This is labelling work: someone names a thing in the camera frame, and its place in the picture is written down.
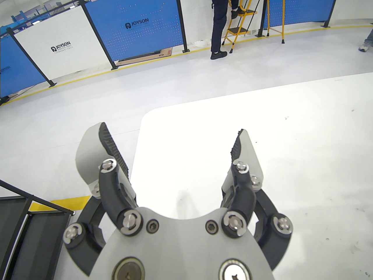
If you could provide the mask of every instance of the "dark pants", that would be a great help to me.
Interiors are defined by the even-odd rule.
[[[227,22],[229,0],[212,0],[214,4],[214,26],[212,29],[211,52],[220,51],[221,34]],[[239,0],[231,0],[232,9],[238,7]]]

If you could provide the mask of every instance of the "black shoe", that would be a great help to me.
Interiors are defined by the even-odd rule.
[[[218,53],[211,52],[211,60],[220,59],[221,57],[226,57],[228,54],[227,51],[219,51]]]
[[[244,13],[245,11],[238,7],[237,10],[232,11],[232,19],[235,19],[238,15],[243,15]]]

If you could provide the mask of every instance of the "metal gripper plate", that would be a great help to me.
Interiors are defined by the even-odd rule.
[[[220,267],[228,259],[244,263],[253,280],[274,280],[265,256],[249,231],[238,239],[224,234],[221,219],[226,208],[190,220],[165,218],[147,208],[137,210],[144,218],[141,232],[127,237],[115,230],[101,251],[90,279],[112,279],[113,270],[121,260],[135,257],[144,265],[148,280],[217,280]],[[151,219],[159,222],[159,230],[154,234],[145,228]],[[218,223],[217,234],[206,231],[208,220]]]

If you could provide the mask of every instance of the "yellow floor line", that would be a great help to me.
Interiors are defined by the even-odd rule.
[[[72,211],[80,211],[85,207],[85,205],[87,204],[90,197],[91,196],[72,197],[70,199],[54,200],[54,201],[51,201],[51,202],[54,203],[54,204],[57,204],[59,206],[68,208]],[[33,202],[30,206],[29,211],[44,212],[44,211],[54,211],[54,209],[50,208],[48,206]]]
[[[308,30],[295,31],[295,32],[287,32],[287,33],[285,33],[285,35],[292,35],[292,34],[306,33],[306,32],[315,32],[315,31],[323,31],[323,30],[330,30],[330,29],[370,28],[370,27],[372,27],[372,25],[350,25],[350,26],[346,26],[346,27],[317,28],[317,29],[308,29]],[[276,37],[276,36],[281,36],[281,34],[270,35],[269,37]],[[254,41],[254,40],[260,40],[260,39],[266,39],[266,38],[268,38],[268,37],[258,37],[258,38],[255,37],[255,38],[251,38],[251,39],[247,39],[247,40],[237,41],[237,43],[245,43],[247,41]],[[20,100],[20,99],[23,99],[23,98],[26,98],[26,97],[29,97],[29,96],[32,96],[32,95],[35,95],[35,94],[38,94],[38,93],[41,93],[41,92],[48,91],[51,88],[59,88],[61,86],[64,86],[64,85],[67,85],[67,84],[70,84],[70,83],[74,83],[74,82],[82,81],[82,80],[85,80],[85,79],[105,75],[105,74],[108,74],[108,73],[111,73],[111,72],[114,72],[114,71],[121,71],[123,69],[128,69],[128,68],[132,68],[132,67],[136,67],[136,66],[140,66],[140,65],[144,65],[144,64],[154,63],[154,62],[157,62],[157,61],[160,61],[160,60],[166,60],[166,59],[170,59],[172,57],[183,56],[183,55],[186,55],[186,54],[189,54],[189,53],[200,52],[200,51],[204,51],[204,50],[207,50],[207,49],[209,49],[209,48],[201,48],[201,49],[197,49],[197,50],[190,51],[190,52],[178,53],[176,55],[166,56],[166,57],[162,57],[160,59],[139,62],[139,63],[136,63],[136,64],[131,64],[131,65],[125,66],[125,67],[119,67],[119,68],[114,69],[112,71],[105,71],[105,72],[96,73],[94,75],[90,75],[90,76],[87,76],[87,77],[71,80],[71,81],[64,82],[64,83],[57,83],[54,87],[44,88],[42,90],[32,92],[32,93],[27,94],[27,95],[17,97],[13,100],[8,101],[4,105],[10,104],[10,103],[12,103],[16,100]]]

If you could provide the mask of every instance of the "black post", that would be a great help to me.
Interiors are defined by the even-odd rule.
[[[52,80],[49,80],[46,75],[44,75],[44,73],[41,71],[41,69],[39,68],[39,66],[36,65],[36,63],[32,60],[32,58],[28,55],[28,53],[25,51],[25,49],[21,46],[20,42],[16,39],[16,37],[14,36],[14,32],[11,28],[7,28],[6,31],[8,32],[8,34],[10,35],[11,38],[13,38],[13,40],[15,41],[15,43],[17,44],[18,47],[20,47],[21,51],[24,53],[24,55],[30,60],[30,62],[32,63],[32,65],[34,65],[34,67],[37,69],[37,71],[44,77],[44,79],[49,83],[49,87],[54,87],[56,85],[56,83],[54,83]]]
[[[334,1],[333,1],[333,5],[332,5],[332,8],[331,8],[331,10],[330,10],[329,18],[328,18],[327,21],[324,22],[324,25],[322,25],[323,28],[330,28],[330,26],[329,26],[329,22],[330,22],[330,19],[331,19],[331,17],[332,17],[332,13],[333,13],[334,5],[335,5],[335,2],[336,2],[336,1],[337,1],[337,0],[334,0]]]
[[[108,58],[111,66],[112,66],[112,70],[113,69],[117,69],[118,67],[116,66],[116,64],[113,62],[108,50],[106,49],[105,45],[104,45],[104,42],[102,41],[101,39],[101,36],[99,35],[97,29],[96,29],[96,26],[94,25],[93,21],[92,21],[92,18],[91,18],[91,15],[88,13],[88,9],[87,9],[87,6],[85,6],[85,1],[84,0],[78,0],[80,6],[83,8],[83,11],[85,13],[85,16],[87,17],[88,19],[88,22],[89,24],[91,25],[92,27],[92,30],[93,32],[95,33],[97,39],[98,39],[98,42],[100,43],[102,49],[104,50],[105,54],[106,54],[106,57]]]
[[[181,11],[181,2],[180,2],[180,0],[176,0],[176,4],[177,4],[177,10],[179,11],[181,35],[183,37],[183,44],[184,44],[183,53],[185,53],[185,52],[189,52],[190,50],[188,49],[188,46],[186,45],[187,41],[186,41],[186,36],[185,36],[184,19],[183,19],[183,12]]]
[[[259,31],[257,33],[257,35],[255,35],[256,37],[265,37],[263,35],[263,28],[264,28],[264,20],[265,20],[265,12],[267,11],[267,0],[264,0],[263,1],[263,11],[261,13],[261,22],[260,22],[260,28],[259,28]]]

